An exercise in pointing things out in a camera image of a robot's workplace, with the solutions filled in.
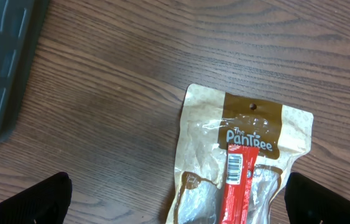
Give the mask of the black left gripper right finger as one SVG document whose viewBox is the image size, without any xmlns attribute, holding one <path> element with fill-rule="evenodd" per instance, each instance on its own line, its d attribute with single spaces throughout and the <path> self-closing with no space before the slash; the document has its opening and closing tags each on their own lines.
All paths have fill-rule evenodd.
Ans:
<svg viewBox="0 0 350 224">
<path fill-rule="evenodd" d="M 285 186 L 290 224 L 350 224 L 350 201 L 298 172 Z"/>
</svg>

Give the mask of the red white snack bar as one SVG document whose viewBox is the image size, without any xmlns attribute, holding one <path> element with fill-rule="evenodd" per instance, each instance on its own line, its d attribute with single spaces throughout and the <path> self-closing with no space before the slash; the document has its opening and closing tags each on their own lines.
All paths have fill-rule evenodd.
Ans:
<svg viewBox="0 0 350 224">
<path fill-rule="evenodd" d="M 258 147 L 228 145 L 220 224 L 246 224 Z"/>
</svg>

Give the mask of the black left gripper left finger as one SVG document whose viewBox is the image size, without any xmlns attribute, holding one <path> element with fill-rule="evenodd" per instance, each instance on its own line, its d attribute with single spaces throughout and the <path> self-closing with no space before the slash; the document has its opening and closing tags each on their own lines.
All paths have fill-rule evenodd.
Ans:
<svg viewBox="0 0 350 224">
<path fill-rule="evenodd" d="M 71 179 L 59 172 L 1 202 L 0 224 L 62 224 L 71 195 Z"/>
</svg>

